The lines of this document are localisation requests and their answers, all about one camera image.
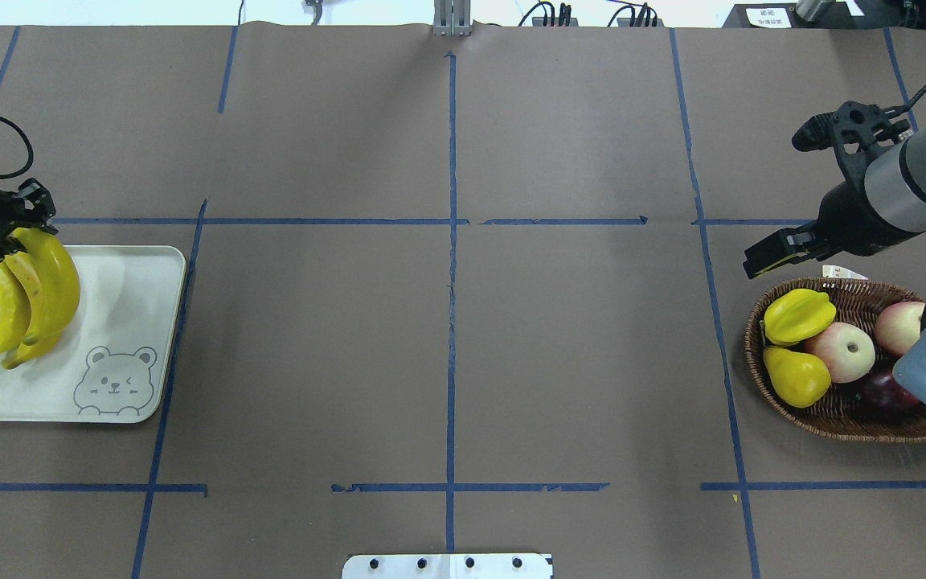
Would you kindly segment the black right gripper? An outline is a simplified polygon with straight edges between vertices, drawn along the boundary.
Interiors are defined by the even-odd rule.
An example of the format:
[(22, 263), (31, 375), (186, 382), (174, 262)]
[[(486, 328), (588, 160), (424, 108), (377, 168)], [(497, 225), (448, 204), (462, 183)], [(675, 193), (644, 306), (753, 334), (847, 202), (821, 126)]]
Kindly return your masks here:
[(839, 253), (871, 257), (918, 235), (891, 226), (861, 191), (845, 181), (824, 195), (813, 231), (779, 228), (744, 250), (743, 269), (751, 280), (812, 257), (830, 259)]

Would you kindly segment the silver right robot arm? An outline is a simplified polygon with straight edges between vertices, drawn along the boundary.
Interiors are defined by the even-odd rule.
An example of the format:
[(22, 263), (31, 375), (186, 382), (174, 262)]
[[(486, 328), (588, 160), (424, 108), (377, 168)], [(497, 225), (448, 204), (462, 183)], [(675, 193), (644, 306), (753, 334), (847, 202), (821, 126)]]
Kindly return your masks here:
[[(833, 153), (842, 179), (811, 220), (779, 228), (744, 250), (747, 277), (841, 254), (874, 257), (926, 237), (926, 125), (912, 129), (912, 109), (912, 101), (846, 101), (794, 132), (795, 150)], [(926, 404), (926, 294), (910, 329), (918, 340), (898, 355), (894, 375)]]

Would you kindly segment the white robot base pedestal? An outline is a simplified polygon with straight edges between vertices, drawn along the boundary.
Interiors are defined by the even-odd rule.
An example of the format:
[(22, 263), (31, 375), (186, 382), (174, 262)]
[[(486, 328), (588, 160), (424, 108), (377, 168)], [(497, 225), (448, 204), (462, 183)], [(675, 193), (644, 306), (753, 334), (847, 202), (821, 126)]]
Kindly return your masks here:
[(555, 578), (554, 561), (533, 552), (363, 554), (342, 578)]

